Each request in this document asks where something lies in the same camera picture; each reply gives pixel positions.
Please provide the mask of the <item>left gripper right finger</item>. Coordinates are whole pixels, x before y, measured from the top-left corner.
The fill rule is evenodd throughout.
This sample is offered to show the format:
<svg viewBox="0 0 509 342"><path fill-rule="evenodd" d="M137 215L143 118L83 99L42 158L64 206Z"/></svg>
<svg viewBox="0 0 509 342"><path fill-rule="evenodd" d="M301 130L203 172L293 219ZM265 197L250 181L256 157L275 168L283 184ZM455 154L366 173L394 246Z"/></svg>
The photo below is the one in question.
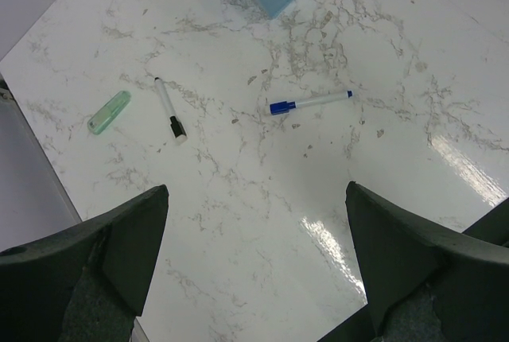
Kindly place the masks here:
<svg viewBox="0 0 509 342"><path fill-rule="evenodd" d="M355 183L348 222L376 336L423 286L447 341L508 339L508 202L458 232Z"/></svg>

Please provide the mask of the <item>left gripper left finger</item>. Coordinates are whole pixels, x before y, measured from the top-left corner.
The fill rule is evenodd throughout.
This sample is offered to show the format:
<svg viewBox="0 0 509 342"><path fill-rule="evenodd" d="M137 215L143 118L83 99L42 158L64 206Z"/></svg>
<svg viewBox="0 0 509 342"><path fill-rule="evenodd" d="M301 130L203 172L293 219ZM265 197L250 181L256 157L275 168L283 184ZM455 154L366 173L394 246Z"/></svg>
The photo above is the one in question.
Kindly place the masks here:
<svg viewBox="0 0 509 342"><path fill-rule="evenodd" d="M169 208L159 185L100 216L1 253L3 341L128 341Z"/></svg>

